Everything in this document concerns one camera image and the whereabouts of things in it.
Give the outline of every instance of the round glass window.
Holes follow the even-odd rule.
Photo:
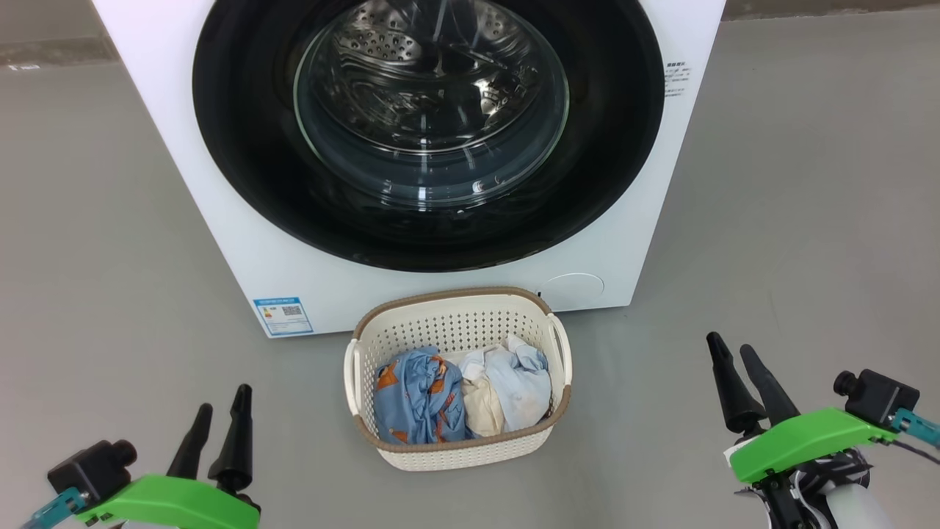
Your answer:
[[[306,48],[294,109],[330,170],[419,211],[498,198],[558,142],[568,83],[548,41],[485,0],[370,0]]]

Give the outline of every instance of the laundry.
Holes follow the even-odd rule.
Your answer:
[[[548,411],[548,360],[517,336],[467,353],[461,372],[467,426],[481,437],[536,425]]]
[[[394,444],[467,439],[462,376],[437,347],[402,353],[377,372],[374,395],[379,438]]]

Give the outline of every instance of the light blue cloth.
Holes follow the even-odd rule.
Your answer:
[[[461,371],[437,347],[402,353],[376,373],[375,425],[394,444],[468,439]]]
[[[548,411],[552,399],[548,360],[517,336],[468,353],[461,361],[461,372],[468,380],[484,373],[490,379],[505,418],[503,432],[534,426]]]

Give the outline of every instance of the teal connector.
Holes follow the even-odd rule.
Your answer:
[[[46,504],[42,509],[33,513],[29,521],[20,526],[20,529],[52,529],[69,516],[85,508],[85,498],[75,487],[66,489]]]
[[[920,439],[934,448],[940,448],[940,425],[919,417],[909,409],[898,409],[891,427]]]

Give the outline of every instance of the beige cloth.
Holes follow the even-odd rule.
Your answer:
[[[482,363],[466,367],[461,382],[461,393],[463,406],[467,411],[467,426],[481,437],[503,433],[503,424],[506,421],[503,407],[499,404],[499,395],[490,383]]]

